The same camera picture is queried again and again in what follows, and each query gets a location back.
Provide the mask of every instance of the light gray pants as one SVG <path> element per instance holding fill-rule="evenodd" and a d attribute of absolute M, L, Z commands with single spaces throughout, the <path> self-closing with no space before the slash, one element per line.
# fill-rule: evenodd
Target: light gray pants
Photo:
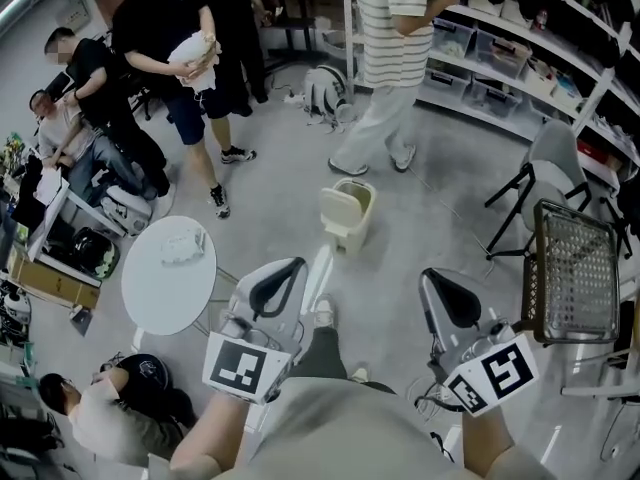
<path fill-rule="evenodd" d="M 369 108 L 336 151 L 331 162 L 347 172 L 356 172 L 384 142 L 396 161 L 408 157 L 407 142 L 413 125 L 411 109 L 420 86 L 379 87 L 373 90 Z"/>
<path fill-rule="evenodd" d="M 97 172 L 96 162 L 102 162 L 107 169 L 115 172 L 124 190 L 140 195 L 143 190 L 142 182 L 134 174 L 131 163 L 107 137 L 101 135 L 96 137 L 69 172 L 69 185 L 78 197 L 89 204 L 99 203 L 99 199 L 95 201 L 96 198 L 92 197 L 94 189 L 91 185 L 91 179 Z"/>

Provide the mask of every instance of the trash can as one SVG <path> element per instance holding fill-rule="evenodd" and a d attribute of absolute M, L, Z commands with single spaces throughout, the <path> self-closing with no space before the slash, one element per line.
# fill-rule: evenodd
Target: trash can
<path fill-rule="evenodd" d="M 320 220 L 335 252 L 352 256 L 360 250 L 376 197 L 372 185 L 352 178 L 320 191 Z"/>

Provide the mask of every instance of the black shorts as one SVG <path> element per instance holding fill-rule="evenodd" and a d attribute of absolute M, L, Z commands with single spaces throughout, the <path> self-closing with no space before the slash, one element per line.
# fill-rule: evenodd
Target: black shorts
<path fill-rule="evenodd" d="M 192 90 L 185 89 L 174 97 L 163 98 L 163 101 L 169 109 L 182 142 L 187 146 L 197 144 L 204 137 L 201 104 L 210 119 L 220 119 L 231 112 L 229 98 L 221 89 L 207 89 L 197 95 Z"/>

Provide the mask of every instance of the striped shirt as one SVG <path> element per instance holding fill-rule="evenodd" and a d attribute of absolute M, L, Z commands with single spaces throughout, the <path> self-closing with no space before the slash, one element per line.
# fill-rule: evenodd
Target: striped shirt
<path fill-rule="evenodd" d="M 412 87 L 424 78 L 433 27 L 402 36 L 392 15 L 424 16 L 427 0 L 358 0 L 364 28 L 364 81 L 371 87 Z"/>

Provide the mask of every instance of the white shirt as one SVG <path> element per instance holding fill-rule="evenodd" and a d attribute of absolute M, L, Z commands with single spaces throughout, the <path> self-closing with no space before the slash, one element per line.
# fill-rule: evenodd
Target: white shirt
<path fill-rule="evenodd" d="M 38 146 L 42 158 L 48 158 L 58 149 L 66 138 L 71 123 L 74 118 L 80 115 L 80 107 L 69 107 L 62 100 L 55 103 L 56 115 L 54 117 L 45 117 L 40 123 L 38 130 Z M 95 132 L 90 128 L 83 126 L 78 135 L 74 137 L 63 151 L 66 156 L 73 158 L 75 162 L 80 160 L 87 148 L 93 143 Z"/>
<path fill-rule="evenodd" d="M 364 27 L 364 80 L 371 87 L 413 87 L 424 78 L 433 27 L 402 36 L 392 15 L 424 16 L 427 0 L 357 0 Z"/>

